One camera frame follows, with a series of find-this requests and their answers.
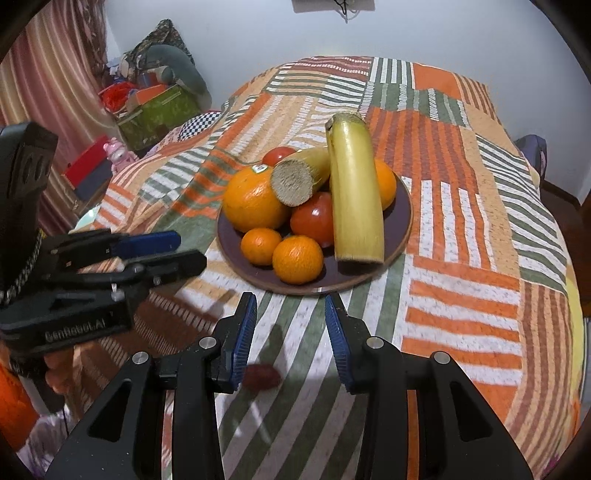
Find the small tangerine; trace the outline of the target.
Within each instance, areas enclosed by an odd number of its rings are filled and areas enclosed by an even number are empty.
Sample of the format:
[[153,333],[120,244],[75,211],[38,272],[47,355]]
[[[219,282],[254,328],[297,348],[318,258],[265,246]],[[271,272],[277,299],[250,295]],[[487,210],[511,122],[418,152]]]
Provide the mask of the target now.
[[273,272],[281,281],[303,285],[324,269],[324,253],[318,242],[303,235],[290,236],[273,251]]
[[269,228],[253,228],[242,236],[240,251],[250,264],[270,266],[273,263],[273,252],[283,237],[276,230]]

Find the large orange with sticker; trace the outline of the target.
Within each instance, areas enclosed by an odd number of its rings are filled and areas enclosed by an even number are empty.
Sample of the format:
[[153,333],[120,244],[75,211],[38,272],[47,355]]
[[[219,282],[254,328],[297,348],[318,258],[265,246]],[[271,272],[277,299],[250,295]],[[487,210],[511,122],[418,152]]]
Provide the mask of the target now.
[[221,209],[235,230],[278,229],[290,216],[290,208],[280,202],[270,185],[273,167],[259,164],[232,176],[222,195]]

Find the red tomato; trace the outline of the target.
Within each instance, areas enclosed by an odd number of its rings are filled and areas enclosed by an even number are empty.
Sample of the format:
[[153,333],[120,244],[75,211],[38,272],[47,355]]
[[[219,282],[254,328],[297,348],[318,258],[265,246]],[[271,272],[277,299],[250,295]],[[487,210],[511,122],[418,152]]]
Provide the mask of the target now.
[[294,148],[291,148],[291,147],[287,147],[287,146],[276,147],[276,148],[273,148],[272,150],[270,150],[269,152],[266,152],[266,154],[263,155],[262,163],[264,165],[274,167],[274,166],[276,166],[276,164],[278,162],[280,162],[284,158],[287,158],[287,156],[294,154],[295,152],[297,152],[297,150],[295,150]]
[[308,202],[294,208],[290,217],[290,230],[296,235],[314,239],[322,248],[334,245],[331,194],[318,192]]

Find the red box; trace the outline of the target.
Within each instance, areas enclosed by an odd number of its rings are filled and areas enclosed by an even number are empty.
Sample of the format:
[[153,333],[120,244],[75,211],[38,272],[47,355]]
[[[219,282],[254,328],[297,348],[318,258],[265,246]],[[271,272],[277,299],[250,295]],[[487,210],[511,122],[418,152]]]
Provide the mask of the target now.
[[104,146],[108,137],[102,135],[90,145],[63,173],[76,197],[88,202],[110,180],[111,162],[107,159]]

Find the dark red jujube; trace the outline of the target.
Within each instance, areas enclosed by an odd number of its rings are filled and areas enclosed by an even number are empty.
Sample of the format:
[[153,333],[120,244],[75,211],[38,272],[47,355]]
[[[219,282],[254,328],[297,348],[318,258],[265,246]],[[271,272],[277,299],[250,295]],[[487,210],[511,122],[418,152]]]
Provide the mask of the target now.
[[250,392],[270,390],[280,383],[280,372],[267,364],[249,364],[242,379],[242,387]]

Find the pink plush toy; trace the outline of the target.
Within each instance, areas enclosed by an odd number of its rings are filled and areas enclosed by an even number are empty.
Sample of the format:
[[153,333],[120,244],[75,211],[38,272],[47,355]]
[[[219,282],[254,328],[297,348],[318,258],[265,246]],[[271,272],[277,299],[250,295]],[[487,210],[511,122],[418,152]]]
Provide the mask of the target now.
[[125,144],[116,137],[107,140],[103,145],[107,160],[111,163],[111,172],[116,175],[121,170],[139,160],[133,151],[129,151]]

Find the green storage box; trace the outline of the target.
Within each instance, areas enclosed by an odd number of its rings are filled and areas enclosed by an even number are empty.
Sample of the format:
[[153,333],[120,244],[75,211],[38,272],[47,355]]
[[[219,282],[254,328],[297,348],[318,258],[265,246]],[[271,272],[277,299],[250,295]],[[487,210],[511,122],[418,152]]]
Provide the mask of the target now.
[[199,112],[195,98],[175,85],[128,112],[117,125],[127,148],[138,151],[151,148],[170,130]]

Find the red plastic bag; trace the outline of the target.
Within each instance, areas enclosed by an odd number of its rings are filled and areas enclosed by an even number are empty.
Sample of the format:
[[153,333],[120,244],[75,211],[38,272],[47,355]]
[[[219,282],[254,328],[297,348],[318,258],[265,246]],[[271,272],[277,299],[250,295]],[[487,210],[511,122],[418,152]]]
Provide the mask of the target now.
[[115,114],[125,107],[129,95],[136,90],[136,86],[128,81],[113,83],[98,93],[105,109]]

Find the checkered quilt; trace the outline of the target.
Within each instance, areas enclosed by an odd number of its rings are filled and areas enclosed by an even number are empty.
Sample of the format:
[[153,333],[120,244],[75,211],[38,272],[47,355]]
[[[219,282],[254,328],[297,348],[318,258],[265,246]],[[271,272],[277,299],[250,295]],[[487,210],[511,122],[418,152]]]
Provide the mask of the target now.
[[184,141],[197,136],[201,132],[214,126],[219,117],[221,117],[221,111],[211,110],[198,114],[195,117],[185,121],[180,127],[177,140]]

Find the purple round plate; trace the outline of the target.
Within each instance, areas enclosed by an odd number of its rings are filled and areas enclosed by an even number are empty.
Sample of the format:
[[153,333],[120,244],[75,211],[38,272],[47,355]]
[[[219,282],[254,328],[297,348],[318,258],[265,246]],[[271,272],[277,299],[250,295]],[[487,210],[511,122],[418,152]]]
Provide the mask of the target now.
[[384,262],[363,263],[352,260],[339,262],[335,258],[334,246],[329,244],[329,218],[325,215],[322,220],[315,220],[311,227],[305,227],[304,221],[311,219],[311,207],[301,207],[301,214],[295,215],[295,224],[301,228],[301,232],[311,233],[322,246],[324,254],[324,267],[322,272],[314,280],[307,284],[290,284],[283,282],[276,276],[272,266],[259,266],[249,262],[242,254],[242,232],[231,226],[224,214],[219,214],[216,226],[216,240],[223,258],[231,269],[242,277],[242,280],[273,293],[284,295],[314,295],[327,294],[334,291],[342,291],[352,288],[360,283],[377,278],[384,273],[404,252],[409,241],[414,210],[410,188],[405,184],[401,176],[397,176],[397,193],[391,205],[383,211],[384,226]]

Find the striped patchwork blanket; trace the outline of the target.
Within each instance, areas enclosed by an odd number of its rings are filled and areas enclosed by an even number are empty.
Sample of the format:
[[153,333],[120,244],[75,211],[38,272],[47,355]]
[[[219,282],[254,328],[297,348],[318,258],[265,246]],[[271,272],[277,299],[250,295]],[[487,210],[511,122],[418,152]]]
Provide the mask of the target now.
[[389,267],[346,275],[342,302],[401,351],[447,351],[513,437],[535,478],[573,439],[584,321],[572,262],[540,181],[504,129],[487,86],[399,59],[315,56],[246,83],[214,126],[170,133],[111,180],[95,228],[173,230],[204,252],[204,273],[152,291],[132,331],[83,345],[90,405],[135,352],[184,349],[231,314],[250,284],[217,242],[230,178],[280,146],[325,144],[333,114],[356,111],[410,195],[409,241]]

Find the striped brown curtain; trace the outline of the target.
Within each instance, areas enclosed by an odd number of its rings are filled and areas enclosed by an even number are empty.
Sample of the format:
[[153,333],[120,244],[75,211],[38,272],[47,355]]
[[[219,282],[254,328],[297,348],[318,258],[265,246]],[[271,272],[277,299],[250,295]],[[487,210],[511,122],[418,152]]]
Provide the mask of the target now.
[[58,136],[40,202],[48,235],[77,223],[77,204],[63,172],[99,137],[119,134],[98,92],[106,81],[102,1],[50,1],[27,24],[1,62],[1,124],[34,121]]

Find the small black monitor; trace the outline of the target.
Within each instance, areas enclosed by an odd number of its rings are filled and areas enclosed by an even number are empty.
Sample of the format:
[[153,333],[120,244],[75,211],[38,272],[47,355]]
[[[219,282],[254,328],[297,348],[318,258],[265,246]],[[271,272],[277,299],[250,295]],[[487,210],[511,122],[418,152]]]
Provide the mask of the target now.
[[294,12],[308,13],[335,11],[341,14],[353,14],[359,11],[374,11],[374,0],[293,0]]

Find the blue bag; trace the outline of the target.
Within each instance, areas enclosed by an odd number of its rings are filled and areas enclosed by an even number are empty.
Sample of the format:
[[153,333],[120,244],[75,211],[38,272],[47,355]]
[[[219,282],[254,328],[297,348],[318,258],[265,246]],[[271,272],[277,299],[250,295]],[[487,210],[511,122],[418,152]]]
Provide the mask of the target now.
[[538,135],[528,134],[517,139],[515,145],[538,173],[540,179],[544,180],[548,161],[546,140]]

